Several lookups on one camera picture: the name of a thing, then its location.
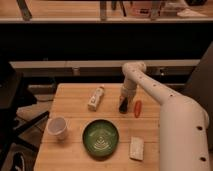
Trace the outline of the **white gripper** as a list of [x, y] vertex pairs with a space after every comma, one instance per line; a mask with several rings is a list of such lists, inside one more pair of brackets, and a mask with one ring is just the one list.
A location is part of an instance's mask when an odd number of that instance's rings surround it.
[[130, 100], [136, 94], [137, 84], [130, 79], [125, 79], [121, 86], [121, 97], [119, 99], [119, 112], [126, 114], [128, 112]]

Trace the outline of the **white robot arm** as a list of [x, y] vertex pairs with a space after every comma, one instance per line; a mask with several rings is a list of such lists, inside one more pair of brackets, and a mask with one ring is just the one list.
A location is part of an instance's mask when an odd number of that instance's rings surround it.
[[160, 104], [159, 171], [211, 171], [206, 110], [193, 98], [148, 76], [146, 69], [143, 61], [122, 65], [121, 97], [131, 102], [140, 86]]

